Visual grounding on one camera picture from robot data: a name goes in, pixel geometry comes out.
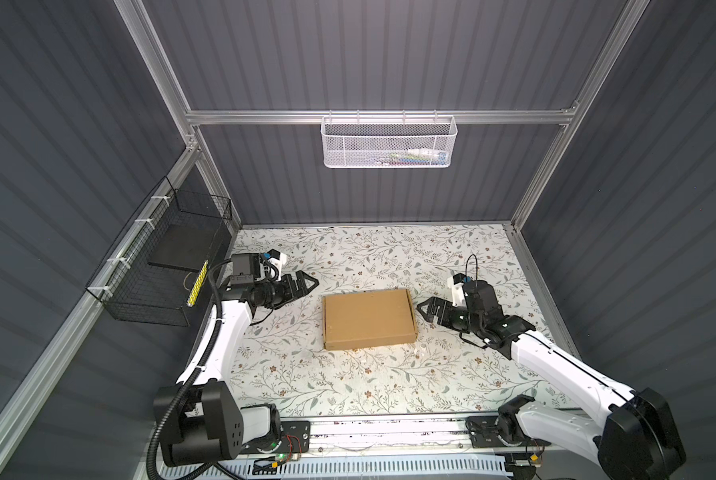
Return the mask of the brown cardboard box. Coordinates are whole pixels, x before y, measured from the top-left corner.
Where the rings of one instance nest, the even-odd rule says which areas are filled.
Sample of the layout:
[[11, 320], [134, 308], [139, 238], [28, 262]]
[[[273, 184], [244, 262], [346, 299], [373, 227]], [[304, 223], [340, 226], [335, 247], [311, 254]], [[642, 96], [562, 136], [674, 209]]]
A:
[[418, 329], [410, 292], [391, 289], [325, 296], [323, 339], [329, 351], [415, 343]]

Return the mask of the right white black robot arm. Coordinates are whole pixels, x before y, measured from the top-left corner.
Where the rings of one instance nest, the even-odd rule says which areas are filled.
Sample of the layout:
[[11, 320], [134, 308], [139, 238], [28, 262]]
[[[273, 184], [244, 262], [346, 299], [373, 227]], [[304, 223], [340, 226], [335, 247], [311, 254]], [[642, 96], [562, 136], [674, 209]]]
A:
[[530, 369], [583, 412], [574, 415], [519, 394], [498, 409], [491, 428], [503, 444], [555, 444], [598, 465], [610, 479], [667, 479], [686, 463], [677, 424], [658, 392], [607, 377], [529, 321], [506, 314], [487, 281], [456, 274], [448, 286], [451, 299], [430, 297], [417, 305], [426, 322]]

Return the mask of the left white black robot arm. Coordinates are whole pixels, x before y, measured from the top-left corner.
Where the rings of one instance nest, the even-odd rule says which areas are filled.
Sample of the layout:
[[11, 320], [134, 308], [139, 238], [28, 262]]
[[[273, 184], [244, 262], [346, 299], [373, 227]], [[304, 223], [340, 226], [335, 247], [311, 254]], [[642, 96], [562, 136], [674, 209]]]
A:
[[248, 448], [278, 447], [284, 435], [273, 404], [241, 407], [227, 381], [246, 330], [257, 325], [257, 309], [275, 312], [311, 294], [319, 285], [299, 270], [286, 274], [284, 253], [234, 254], [232, 272], [217, 277], [206, 271], [212, 294], [208, 323], [186, 369], [176, 383], [159, 390], [154, 400], [156, 428], [146, 454], [147, 475], [159, 478], [157, 462], [169, 467], [194, 466], [192, 477], [236, 458]]

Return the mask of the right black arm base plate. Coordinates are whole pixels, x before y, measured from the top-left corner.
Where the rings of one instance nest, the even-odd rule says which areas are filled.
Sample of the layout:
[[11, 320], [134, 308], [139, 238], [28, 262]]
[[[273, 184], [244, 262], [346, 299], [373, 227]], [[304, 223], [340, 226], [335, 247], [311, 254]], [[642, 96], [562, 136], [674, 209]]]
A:
[[522, 433], [507, 437], [501, 433], [499, 417], [495, 415], [473, 415], [465, 419], [471, 445], [474, 448], [497, 447], [539, 447], [544, 449], [551, 443], [541, 439], [529, 438]]

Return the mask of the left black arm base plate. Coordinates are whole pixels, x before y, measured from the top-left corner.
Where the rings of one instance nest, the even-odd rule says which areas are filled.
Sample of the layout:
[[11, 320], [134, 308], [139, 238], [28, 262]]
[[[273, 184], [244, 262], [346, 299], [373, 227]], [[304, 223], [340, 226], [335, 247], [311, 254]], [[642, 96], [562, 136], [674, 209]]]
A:
[[304, 454], [310, 450], [312, 423], [310, 421], [283, 421], [282, 432], [276, 440], [258, 440], [249, 446], [255, 454]]

